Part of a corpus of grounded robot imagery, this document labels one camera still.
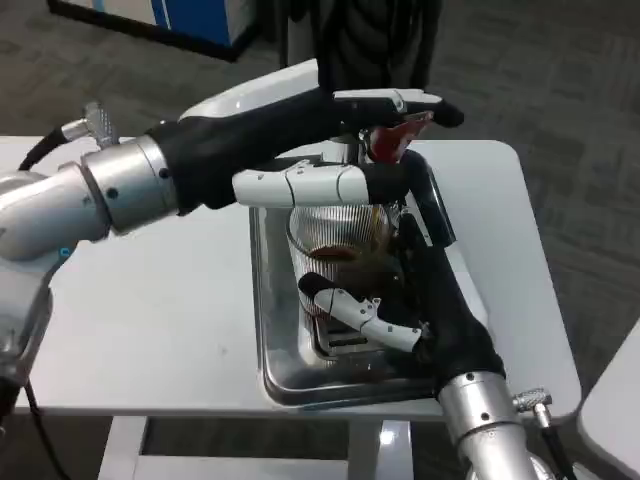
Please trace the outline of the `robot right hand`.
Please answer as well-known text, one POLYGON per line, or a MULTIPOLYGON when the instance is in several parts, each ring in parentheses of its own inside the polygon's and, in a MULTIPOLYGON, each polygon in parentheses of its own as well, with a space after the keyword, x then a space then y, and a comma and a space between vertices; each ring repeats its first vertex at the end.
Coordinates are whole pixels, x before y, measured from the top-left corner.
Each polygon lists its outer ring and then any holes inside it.
POLYGON ((307 273, 298 281, 299 291, 321 311, 357 330, 370 341, 411 353, 425 363, 439 394, 459 377, 491 373, 506 377, 504 364, 485 326, 487 312, 468 273, 459 269, 464 258, 456 243, 424 241, 418 219, 400 216, 399 234, 405 257, 403 271, 421 326, 403 326, 393 321, 384 301, 355 296, 332 280, 307 273))

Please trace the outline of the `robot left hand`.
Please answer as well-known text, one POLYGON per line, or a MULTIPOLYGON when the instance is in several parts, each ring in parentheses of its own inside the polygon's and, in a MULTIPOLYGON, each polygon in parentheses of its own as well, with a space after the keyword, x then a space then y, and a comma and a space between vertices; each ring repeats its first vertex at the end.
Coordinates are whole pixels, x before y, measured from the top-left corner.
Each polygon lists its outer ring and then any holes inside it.
POLYGON ((423 113, 445 128, 464 121, 456 106, 421 89, 332 92, 314 86, 220 117, 194 106, 148 134, 166 161, 177 209, 186 215, 201 205, 220 209, 234 203, 233 175, 279 154, 366 128, 395 127, 423 113))

